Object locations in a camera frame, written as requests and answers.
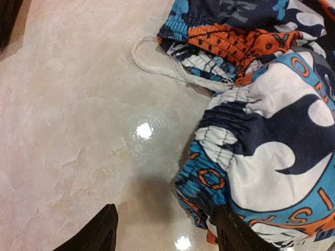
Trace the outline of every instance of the white fabric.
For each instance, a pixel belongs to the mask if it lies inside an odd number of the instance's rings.
[[[196,68],[200,70],[201,72],[207,72],[209,74],[216,75],[217,77],[220,77],[221,80],[217,80],[222,83],[234,83],[234,80],[232,80],[225,69],[223,70],[221,68],[221,63],[223,63],[223,59],[219,57],[210,54],[207,51],[199,50],[196,54],[193,55],[187,55],[184,56],[185,51],[187,51],[187,48],[192,49],[193,46],[190,44],[173,44],[170,46],[168,51],[166,52],[168,55],[172,56],[173,58],[177,59],[177,57],[180,57],[180,63],[185,68]]]
[[[175,69],[168,69],[166,67],[161,67],[161,66],[152,66],[152,65],[147,65],[143,63],[137,56],[136,56],[136,51],[137,49],[143,44],[144,42],[152,42],[156,41],[156,37],[153,36],[144,36],[141,39],[137,41],[137,43],[134,44],[132,50],[131,50],[131,56],[133,62],[143,71],[148,72],[150,74],[159,74],[159,75],[164,75],[168,76],[171,78],[174,78],[176,80],[186,82],[186,83],[192,83],[195,85],[202,86],[204,88],[216,91],[216,92],[224,92],[234,86],[234,82],[231,83],[221,83],[217,81],[211,81],[202,77],[198,77],[192,74],[187,73],[184,70],[184,67],[182,64],[175,60],[172,59],[172,62],[175,65]]]

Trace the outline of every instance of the black object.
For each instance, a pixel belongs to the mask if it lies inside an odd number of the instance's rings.
[[[260,238],[228,206],[218,207],[213,219],[219,251],[279,251]],[[108,204],[74,237],[54,251],[115,251],[117,224],[115,205]]]
[[[54,251],[114,251],[117,224],[115,205],[108,204],[74,237]]]
[[[329,247],[327,251],[335,251],[335,242]]]
[[[23,0],[0,0],[0,53],[9,44]]]
[[[257,235],[228,206],[220,206],[214,214],[219,251],[279,251]]]

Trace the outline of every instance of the shiny floor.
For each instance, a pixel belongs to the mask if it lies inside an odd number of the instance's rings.
[[[118,251],[218,250],[171,182],[208,95],[130,58],[172,4],[24,0],[0,56],[0,250],[52,250],[107,203],[119,212]],[[155,47],[139,56],[169,66]]]

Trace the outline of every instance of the white drawstring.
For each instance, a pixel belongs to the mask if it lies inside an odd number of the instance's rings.
[[[133,62],[143,71],[148,72],[150,74],[159,74],[159,75],[168,76],[168,77],[174,78],[182,82],[199,85],[204,88],[208,88],[210,90],[220,92],[220,93],[234,87],[235,85],[234,82],[222,83],[222,82],[208,80],[208,79],[187,73],[184,70],[184,67],[181,64],[181,62],[177,61],[174,58],[172,58],[172,62],[175,65],[175,70],[171,70],[169,68],[162,67],[162,66],[151,66],[151,65],[147,65],[143,63],[140,59],[136,57],[135,53],[137,49],[141,46],[141,44],[143,44],[144,42],[152,42],[152,41],[157,41],[157,38],[153,36],[144,36],[143,38],[139,39],[134,44],[131,50],[131,56],[132,56]]]

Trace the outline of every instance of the marble floor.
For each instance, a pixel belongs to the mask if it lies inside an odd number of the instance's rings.
[[[208,94],[130,57],[172,4],[24,0],[0,56],[0,250],[53,250],[107,203],[118,251],[218,250],[171,184]],[[169,67],[155,48],[138,55]]]

